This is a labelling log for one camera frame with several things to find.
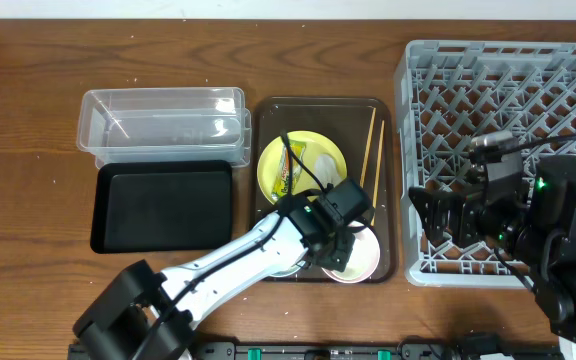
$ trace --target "clear plastic container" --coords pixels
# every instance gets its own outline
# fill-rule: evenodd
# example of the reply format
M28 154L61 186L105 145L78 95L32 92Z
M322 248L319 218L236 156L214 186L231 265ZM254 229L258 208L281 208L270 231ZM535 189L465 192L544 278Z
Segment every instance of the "clear plastic container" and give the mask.
M250 112L239 88L91 90L77 147L113 162L225 160L250 163Z

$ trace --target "wooden table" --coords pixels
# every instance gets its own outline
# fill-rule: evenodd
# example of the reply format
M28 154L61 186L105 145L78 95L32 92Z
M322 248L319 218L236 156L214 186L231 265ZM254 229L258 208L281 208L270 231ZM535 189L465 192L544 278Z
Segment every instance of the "wooden table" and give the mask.
M394 114L394 69L414 39L576 42L576 23L0 21L0 359L65 359L74 321L117 272L144 257L161 269L200 255L90 250L97 169L75 146L84 92L238 86L249 109L271 95L347 95L377 97ZM249 176L235 176L236 235L248 223ZM473 330L556 341L526 291L417 288L403 270L377 286L260 283L200 329L265 342Z

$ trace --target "paper plate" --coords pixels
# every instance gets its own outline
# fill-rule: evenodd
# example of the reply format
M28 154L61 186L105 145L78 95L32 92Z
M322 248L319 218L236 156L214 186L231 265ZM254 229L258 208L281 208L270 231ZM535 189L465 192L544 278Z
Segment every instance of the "paper plate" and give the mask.
M306 149L302 161L308 169L317 174L315 170L315 162L321 155L328 155L335 161L335 167L341 180L348 176L346 169L346 160L344 159L341 150L327 137L314 133L312 131L293 131L288 133L290 140L302 141L306 143ZM275 203L270 194L272 187L275 184L277 173L279 172L279 162L281 161L281 152L284 148L281 138L277 137L266 146L264 151L259 157L257 165L257 181L259 188L264 194L266 199L271 203ZM293 189L293 193L297 194L308 189L318 189L317 183L305 171L301 172L299 180Z

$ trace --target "chopsticks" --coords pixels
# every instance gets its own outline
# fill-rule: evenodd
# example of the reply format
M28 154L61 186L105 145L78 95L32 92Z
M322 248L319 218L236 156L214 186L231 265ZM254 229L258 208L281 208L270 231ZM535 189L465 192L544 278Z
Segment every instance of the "chopsticks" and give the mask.
M366 179L366 168L368 167L368 156L370 155L370 143L372 142L372 129L375 125L375 114L377 113L377 108L372 109L372 118L370 119L370 127L368 128L368 139L366 139L366 151L364 152L364 164L361 168L361 179L359 180L359 186L364 187L364 180ZM379 173L381 170L381 150L384 143L384 126L385 123L381 120L381 131L379 132L379 150L377 150L377 173L375 174L375 187L372 194L372 207L377 207L377 195L379 187ZM371 226L375 225L375 217L373 216Z
M377 108L372 108L372 118L370 119L370 127L368 128L368 139L366 139L366 152L364 153L364 165L361 168L361 179L359 186L364 187L364 179L366 178L366 167L368 166L368 155L370 155L370 142L372 141L372 128L375 124L375 113Z
M377 208L377 190L379 188L379 171L381 170L381 149L384 144L384 121L381 120L381 132L379 133L379 150L377 150L377 173L375 174L375 189L372 193L372 207ZM372 217L371 226L375 225L375 217Z

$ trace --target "green clip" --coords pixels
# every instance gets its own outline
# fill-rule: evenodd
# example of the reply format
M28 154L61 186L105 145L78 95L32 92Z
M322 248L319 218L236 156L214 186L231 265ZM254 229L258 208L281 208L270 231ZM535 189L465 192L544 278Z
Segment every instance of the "green clip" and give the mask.
M377 360L390 360L392 354L388 350L379 350L377 351Z
M248 360L261 360L261 349L249 349Z

